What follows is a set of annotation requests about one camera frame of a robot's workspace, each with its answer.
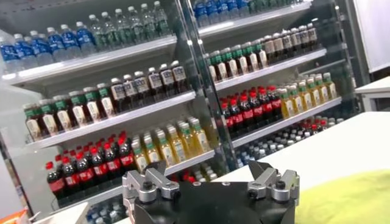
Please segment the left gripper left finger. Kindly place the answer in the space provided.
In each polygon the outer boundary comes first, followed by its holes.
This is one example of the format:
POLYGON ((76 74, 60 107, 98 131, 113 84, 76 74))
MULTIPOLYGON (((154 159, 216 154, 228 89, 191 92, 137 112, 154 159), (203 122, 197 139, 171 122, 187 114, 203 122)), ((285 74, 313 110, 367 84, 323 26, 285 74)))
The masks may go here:
POLYGON ((138 198, 142 203, 152 203, 157 193, 166 200, 180 197, 178 182, 167 179, 164 174, 166 162, 158 161, 147 165, 141 172, 130 170, 122 176, 123 199, 138 198))

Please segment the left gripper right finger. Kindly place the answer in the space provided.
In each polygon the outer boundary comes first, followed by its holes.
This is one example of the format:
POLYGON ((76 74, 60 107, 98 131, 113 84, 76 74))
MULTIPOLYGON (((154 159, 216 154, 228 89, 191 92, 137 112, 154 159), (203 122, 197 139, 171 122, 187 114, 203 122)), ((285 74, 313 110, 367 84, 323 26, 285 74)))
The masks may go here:
POLYGON ((247 184, 248 196, 255 200, 270 197, 278 203, 293 200, 299 202, 300 176, 294 170, 280 173, 268 163, 249 161, 250 172, 254 178, 247 184))

